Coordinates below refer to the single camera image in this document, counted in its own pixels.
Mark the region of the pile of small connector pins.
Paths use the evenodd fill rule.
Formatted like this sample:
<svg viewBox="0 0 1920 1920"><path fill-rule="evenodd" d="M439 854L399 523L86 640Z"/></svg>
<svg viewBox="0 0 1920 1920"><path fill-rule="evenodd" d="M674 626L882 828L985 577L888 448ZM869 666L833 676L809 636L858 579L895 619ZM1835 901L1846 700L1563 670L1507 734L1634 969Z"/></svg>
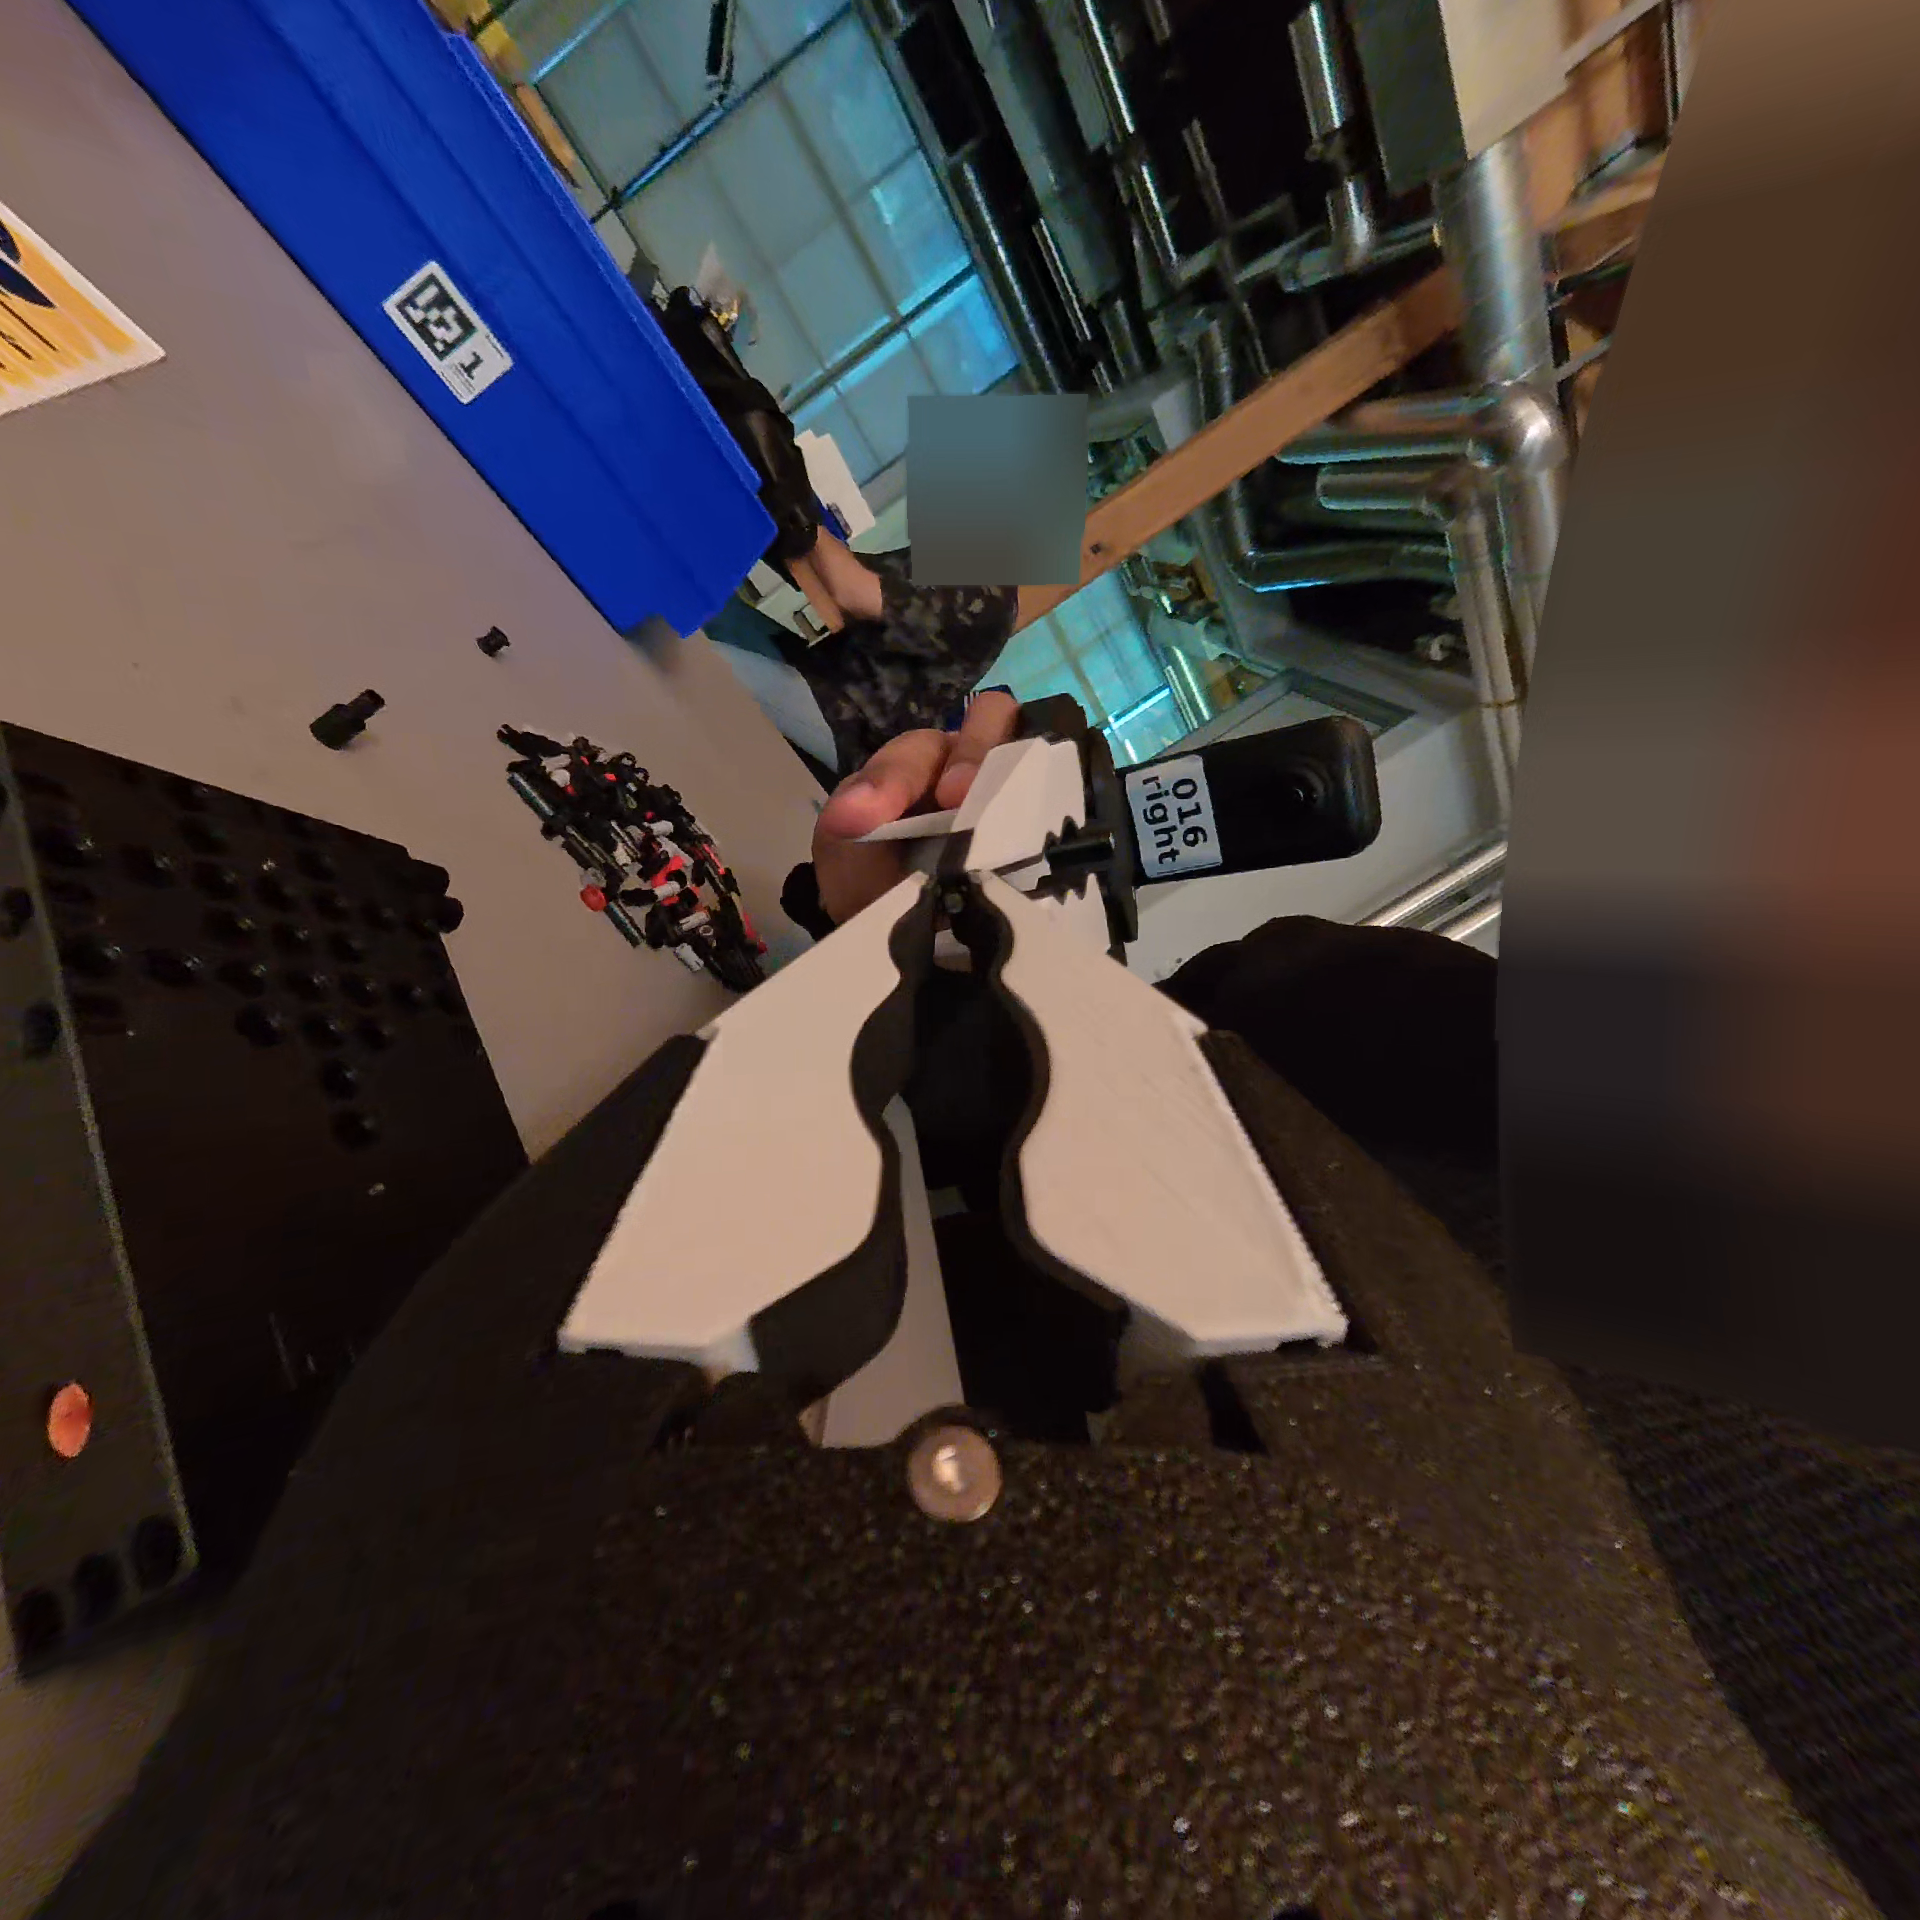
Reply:
<svg viewBox="0 0 1920 1920"><path fill-rule="evenodd" d="M580 901L630 949L674 956L730 994L763 980L740 885L684 797L630 753L501 727L506 781L580 878Z"/></svg>

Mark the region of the person's right forearm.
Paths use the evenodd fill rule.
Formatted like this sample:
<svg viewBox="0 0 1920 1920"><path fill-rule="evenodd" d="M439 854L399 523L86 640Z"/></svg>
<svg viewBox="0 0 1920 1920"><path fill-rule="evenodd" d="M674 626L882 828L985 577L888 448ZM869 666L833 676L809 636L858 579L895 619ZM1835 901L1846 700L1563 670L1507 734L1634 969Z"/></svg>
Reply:
<svg viewBox="0 0 1920 1920"><path fill-rule="evenodd" d="M1505 1282L1494 956L1293 917L1206 949L1160 992L1248 1044Z"/></svg>

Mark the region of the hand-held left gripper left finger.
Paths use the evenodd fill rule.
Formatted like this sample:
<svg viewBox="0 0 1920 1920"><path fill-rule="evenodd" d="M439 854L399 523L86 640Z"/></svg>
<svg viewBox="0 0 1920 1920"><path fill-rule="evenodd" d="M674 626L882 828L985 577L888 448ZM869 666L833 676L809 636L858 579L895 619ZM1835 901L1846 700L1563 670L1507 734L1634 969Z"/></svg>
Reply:
<svg viewBox="0 0 1920 1920"><path fill-rule="evenodd" d="M702 1374L956 1374L904 1091L937 893L905 877L693 1038L558 1349Z"/></svg>

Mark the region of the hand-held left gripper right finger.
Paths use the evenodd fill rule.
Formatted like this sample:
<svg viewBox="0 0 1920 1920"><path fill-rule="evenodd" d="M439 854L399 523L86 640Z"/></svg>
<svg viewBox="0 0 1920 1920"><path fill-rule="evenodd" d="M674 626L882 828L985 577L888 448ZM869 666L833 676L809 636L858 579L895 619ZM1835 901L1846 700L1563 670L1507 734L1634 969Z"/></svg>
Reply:
<svg viewBox="0 0 1920 1920"><path fill-rule="evenodd" d="M1210 1063L1206 1026L1092 941L1092 908L964 877L1001 1229L1123 1310L1136 1359L1336 1349L1348 1312Z"/></svg>

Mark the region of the wooden beam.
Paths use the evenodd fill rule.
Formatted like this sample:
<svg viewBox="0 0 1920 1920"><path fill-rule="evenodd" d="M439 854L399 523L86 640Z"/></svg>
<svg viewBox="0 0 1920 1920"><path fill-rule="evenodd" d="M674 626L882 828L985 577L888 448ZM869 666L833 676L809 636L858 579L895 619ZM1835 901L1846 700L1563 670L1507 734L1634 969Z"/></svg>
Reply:
<svg viewBox="0 0 1920 1920"><path fill-rule="evenodd" d="M1563 247L1587 266L1638 245L1664 154L1531 215L1523 143L1507 138L1446 179L1444 265L1381 301L1288 371L1109 493L1086 517L1074 589L1115 570L1267 460L1385 460L1391 446L1475 455L1495 475L1513 593L1540 610L1557 544L1567 459L1550 292Z"/></svg>

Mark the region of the black perforated block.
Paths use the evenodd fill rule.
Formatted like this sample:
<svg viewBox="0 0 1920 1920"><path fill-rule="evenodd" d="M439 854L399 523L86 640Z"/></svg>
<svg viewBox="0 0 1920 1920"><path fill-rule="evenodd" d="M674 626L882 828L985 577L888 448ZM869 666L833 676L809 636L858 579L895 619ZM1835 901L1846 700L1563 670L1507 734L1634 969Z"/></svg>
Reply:
<svg viewBox="0 0 1920 1920"><path fill-rule="evenodd" d="M12 1662L249 1552L398 1304L526 1153L443 868L3 724Z"/></svg>

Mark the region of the person's right hand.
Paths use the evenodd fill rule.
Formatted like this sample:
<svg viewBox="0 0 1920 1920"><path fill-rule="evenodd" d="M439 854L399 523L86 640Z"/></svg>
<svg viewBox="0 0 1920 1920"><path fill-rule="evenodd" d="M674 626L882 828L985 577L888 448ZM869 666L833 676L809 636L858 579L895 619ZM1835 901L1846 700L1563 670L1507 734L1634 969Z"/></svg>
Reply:
<svg viewBox="0 0 1920 1920"><path fill-rule="evenodd" d="M901 733L827 797L809 841L819 912L851 922L905 877L899 842L877 828L960 808L984 763L1019 730L1019 700L1004 687L973 697L958 728Z"/></svg>

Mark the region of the blue plastic bin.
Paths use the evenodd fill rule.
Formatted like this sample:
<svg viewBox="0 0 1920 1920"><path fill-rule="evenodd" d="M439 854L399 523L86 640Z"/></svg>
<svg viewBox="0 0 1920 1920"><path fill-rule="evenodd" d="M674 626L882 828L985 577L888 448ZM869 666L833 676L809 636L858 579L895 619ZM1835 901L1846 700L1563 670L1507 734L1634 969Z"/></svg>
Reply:
<svg viewBox="0 0 1920 1920"><path fill-rule="evenodd" d="M411 3L73 13L614 629L702 631L756 468L466 37Z"/></svg>

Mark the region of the yellow grey sticker sheet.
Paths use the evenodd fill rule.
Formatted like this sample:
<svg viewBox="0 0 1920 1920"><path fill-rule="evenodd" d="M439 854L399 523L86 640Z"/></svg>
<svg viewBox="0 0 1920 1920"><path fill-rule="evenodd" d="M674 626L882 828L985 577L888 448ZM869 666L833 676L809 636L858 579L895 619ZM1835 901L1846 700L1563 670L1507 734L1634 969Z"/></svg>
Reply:
<svg viewBox="0 0 1920 1920"><path fill-rule="evenodd" d="M160 365L166 350L1 209L1 416Z"/></svg>

